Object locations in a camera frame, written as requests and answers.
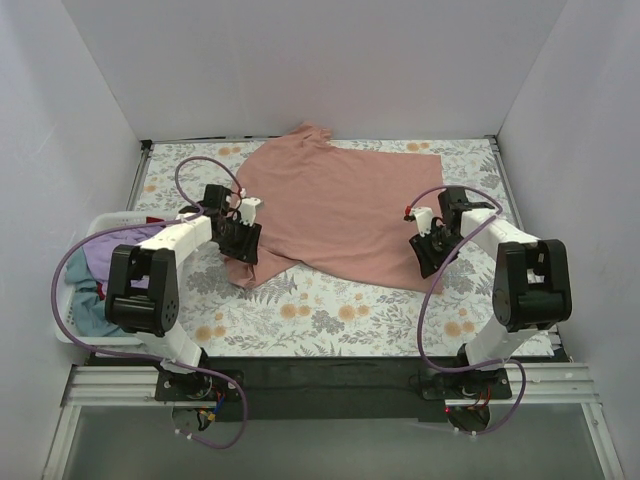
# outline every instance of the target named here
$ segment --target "white backdrop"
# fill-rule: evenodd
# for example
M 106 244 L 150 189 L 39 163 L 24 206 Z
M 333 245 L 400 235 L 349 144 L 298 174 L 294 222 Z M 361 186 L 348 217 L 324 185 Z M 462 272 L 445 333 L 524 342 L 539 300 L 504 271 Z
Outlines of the white backdrop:
M 640 3 L 569 0 L 498 140 L 524 223 L 567 245 L 573 315 L 627 478 L 640 478 Z
M 73 349 L 53 270 L 123 210 L 140 144 L 60 0 L 0 0 L 0 478 L 41 478 Z
M 64 0 L 140 139 L 495 134 L 565 0 Z

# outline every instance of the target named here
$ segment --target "floral pattern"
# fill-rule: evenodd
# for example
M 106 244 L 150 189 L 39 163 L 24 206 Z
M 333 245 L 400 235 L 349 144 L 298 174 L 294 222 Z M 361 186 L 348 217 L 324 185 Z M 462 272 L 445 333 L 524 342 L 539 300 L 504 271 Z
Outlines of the floral pattern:
M 177 211 L 185 202 L 173 183 L 177 163 L 191 155 L 213 156 L 232 171 L 262 141 L 157 144 L 136 210 Z M 505 207 L 505 189 L 487 140 L 333 141 L 337 147 L 383 152 L 438 154 L 446 183 L 486 191 Z M 198 199 L 207 183 L 229 184 L 207 162 L 183 169 L 181 183 Z M 423 341 L 432 355 L 455 355 L 492 313 L 494 262 L 473 244 L 444 276 L 444 291 L 427 310 Z M 180 321 L 210 355 L 227 356 L 406 356 L 417 355 L 416 324 L 424 295 L 341 280 L 297 265 L 254 290 L 231 285 L 217 246 L 207 244 L 184 264 Z M 549 338 L 538 334 L 517 352 L 551 355 Z

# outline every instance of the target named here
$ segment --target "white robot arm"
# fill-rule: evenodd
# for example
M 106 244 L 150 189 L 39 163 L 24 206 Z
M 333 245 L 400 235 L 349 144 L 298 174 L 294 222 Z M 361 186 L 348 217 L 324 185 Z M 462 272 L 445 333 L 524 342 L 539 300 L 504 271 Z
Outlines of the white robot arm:
M 438 196 L 442 218 L 428 207 L 408 210 L 418 234 L 411 238 L 423 277 L 435 273 L 453 248 L 495 214 L 485 202 L 470 202 L 464 188 L 447 188 Z M 571 314 L 567 254 L 559 240 L 540 240 L 497 218 L 471 239 L 496 261 L 494 315 L 463 346 L 468 365 L 507 360 L 539 330 L 548 330 Z M 495 364 L 484 367 L 500 368 Z
M 209 241 L 218 243 L 224 255 L 250 264 L 258 262 L 261 226 L 255 218 L 262 201 L 241 197 L 231 209 L 230 200 L 231 190 L 207 185 L 204 200 L 199 202 L 204 209 L 201 216 L 189 220 L 198 210 L 187 207 L 177 216 L 181 223 L 138 245 L 120 245 L 112 255 L 107 320 L 140 338 L 152 354 L 167 359 L 162 366 L 175 373 L 187 371 L 171 362 L 198 366 L 206 358 L 177 321 L 178 271 L 182 263 Z M 143 277 L 149 278 L 148 288 L 131 286 L 131 280 Z

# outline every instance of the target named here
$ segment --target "pink t-shirt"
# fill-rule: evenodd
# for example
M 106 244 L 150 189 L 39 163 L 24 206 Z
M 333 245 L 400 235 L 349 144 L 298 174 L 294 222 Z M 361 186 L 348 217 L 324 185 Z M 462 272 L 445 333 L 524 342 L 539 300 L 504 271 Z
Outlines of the pink t-shirt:
M 248 195 L 264 201 L 258 264 L 225 260 L 229 280 L 256 287 L 303 262 L 346 280 L 426 291 L 403 220 L 420 192 L 442 184 L 439 155 L 348 150 L 330 130 L 303 124 L 269 140 L 238 170 Z M 421 202 L 440 214 L 437 196 Z

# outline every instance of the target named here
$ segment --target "white laundry basket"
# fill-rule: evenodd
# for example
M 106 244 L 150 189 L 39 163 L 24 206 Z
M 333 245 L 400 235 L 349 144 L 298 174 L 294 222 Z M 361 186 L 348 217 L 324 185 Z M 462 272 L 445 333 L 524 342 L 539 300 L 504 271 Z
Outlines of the white laundry basket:
M 92 235 L 102 230 L 107 230 L 113 227 L 119 227 L 121 225 L 144 225 L 147 223 L 147 217 L 161 218 L 163 220 L 171 220 L 176 218 L 175 213 L 168 212 L 115 212 L 105 213 L 96 217 L 89 226 L 87 236 Z M 130 337 L 83 337 L 75 326 L 73 318 L 71 316 L 71 300 L 75 288 L 72 285 L 67 285 L 64 281 L 64 275 L 66 273 L 66 267 L 62 271 L 60 286 L 58 288 L 58 305 L 60 306 L 60 315 L 64 321 L 65 327 L 78 339 L 89 345 L 110 345 L 110 346 L 123 346 L 123 345 L 140 345 L 142 342 L 135 338 Z M 64 343 L 71 343 L 62 330 L 55 323 L 55 332 L 58 340 Z

